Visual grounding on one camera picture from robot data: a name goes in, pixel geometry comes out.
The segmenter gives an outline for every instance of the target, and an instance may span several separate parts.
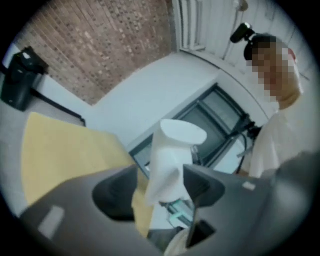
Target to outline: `gray plastic surface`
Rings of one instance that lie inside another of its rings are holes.
[[[304,154],[282,165],[275,175],[261,179],[185,166],[186,177],[198,175],[201,178],[197,186],[204,188],[197,190],[199,193],[192,192],[198,195],[195,204],[202,206],[195,210],[193,226],[205,221],[213,227],[214,234],[183,255],[254,256],[278,246],[308,214],[320,179],[319,160],[320,153]],[[37,229],[51,207],[59,206],[65,210],[65,217],[52,241],[71,255],[162,255],[140,235],[134,222],[110,219],[93,200],[99,183],[122,171],[136,169],[130,166],[66,181],[27,209],[21,220]],[[243,187],[245,182],[254,185],[254,190]],[[207,198],[210,194],[203,197],[210,190],[214,193],[212,198]]]

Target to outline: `person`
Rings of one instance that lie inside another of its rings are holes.
[[[263,89],[279,104],[279,110],[263,126],[253,150],[243,160],[239,175],[260,178],[276,170],[301,151],[299,137],[290,124],[303,94],[295,53],[279,38],[255,35],[244,52]]]

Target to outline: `yellow cloth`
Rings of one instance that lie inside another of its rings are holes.
[[[135,164],[113,134],[31,113],[22,145],[21,176],[25,198],[32,205],[73,178]],[[148,179],[138,171],[132,199],[135,223],[147,237],[153,207],[145,206]]]

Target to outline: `white shirt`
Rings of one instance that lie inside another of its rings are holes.
[[[241,167],[250,177],[260,178],[264,171],[278,169],[282,163],[296,157],[302,151],[298,134],[289,118],[294,116],[296,108],[297,102],[279,110],[263,126],[256,138],[253,151],[245,156]]]

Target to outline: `white wall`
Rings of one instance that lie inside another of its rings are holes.
[[[185,53],[160,59],[114,88],[86,115],[87,125],[118,135],[128,151],[214,83],[218,68]]]
[[[9,67],[13,55],[17,54],[18,52],[20,52],[18,47],[15,44],[11,44],[2,61],[6,68]],[[48,75],[44,76],[36,90],[48,99],[81,116],[87,113],[91,108],[89,104],[72,94]]]

